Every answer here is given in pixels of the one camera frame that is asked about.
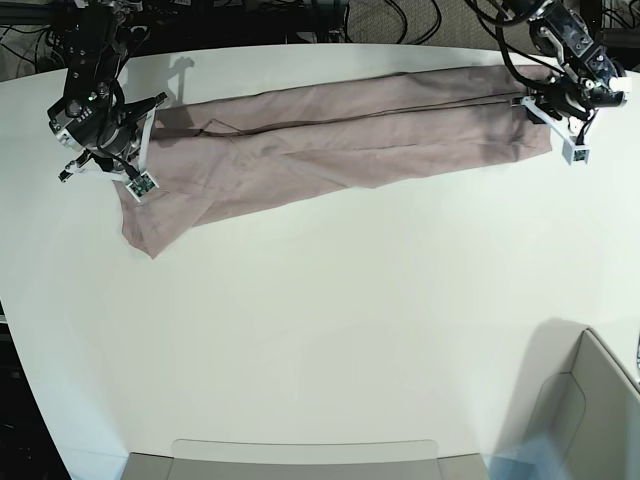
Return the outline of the pink T-shirt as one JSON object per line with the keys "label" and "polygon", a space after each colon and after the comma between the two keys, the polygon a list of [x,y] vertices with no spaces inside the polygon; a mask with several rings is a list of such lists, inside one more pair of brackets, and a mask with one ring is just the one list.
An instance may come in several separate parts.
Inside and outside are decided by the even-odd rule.
{"label": "pink T-shirt", "polygon": [[472,66],[163,109],[147,157],[158,186],[119,191],[123,237],[156,257],[200,225],[545,154],[524,93],[505,67]]}

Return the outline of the grey bin right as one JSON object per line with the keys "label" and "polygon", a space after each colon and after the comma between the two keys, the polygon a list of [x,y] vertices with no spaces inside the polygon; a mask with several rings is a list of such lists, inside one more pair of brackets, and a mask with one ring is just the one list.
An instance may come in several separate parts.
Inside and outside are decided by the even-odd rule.
{"label": "grey bin right", "polygon": [[566,443],[568,479],[639,477],[639,385],[595,332],[543,384],[523,442],[541,434]]}

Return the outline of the blue cloth in bin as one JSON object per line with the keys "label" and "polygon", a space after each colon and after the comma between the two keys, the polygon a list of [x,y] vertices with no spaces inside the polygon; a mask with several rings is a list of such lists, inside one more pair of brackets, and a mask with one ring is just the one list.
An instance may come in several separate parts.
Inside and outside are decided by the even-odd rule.
{"label": "blue cloth in bin", "polygon": [[526,439],[515,448],[485,457],[488,478],[495,480],[568,479],[564,459],[567,445],[550,434]]}

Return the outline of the grey bin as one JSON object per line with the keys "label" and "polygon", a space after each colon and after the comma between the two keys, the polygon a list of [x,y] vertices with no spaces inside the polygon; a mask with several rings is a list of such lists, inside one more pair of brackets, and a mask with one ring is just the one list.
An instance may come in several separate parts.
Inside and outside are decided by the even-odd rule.
{"label": "grey bin", "polygon": [[487,479],[479,454],[441,457],[433,440],[265,444],[179,439],[134,452],[123,479]]}
{"label": "grey bin", "polygon": [[639,477],[639,385],[595,332],[543,384],[523,442],[541,434],[566,443],[568,479]]}

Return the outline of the grey bin front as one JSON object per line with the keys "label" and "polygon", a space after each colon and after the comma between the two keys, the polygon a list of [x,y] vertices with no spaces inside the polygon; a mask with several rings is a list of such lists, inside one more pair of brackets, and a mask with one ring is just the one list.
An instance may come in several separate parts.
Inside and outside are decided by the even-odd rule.
{"label": "grey bin front", "polygon": [[179,439],[134,452],[123,479],[487,479],[479,454],[441,457],[433,440],[265,444]]}

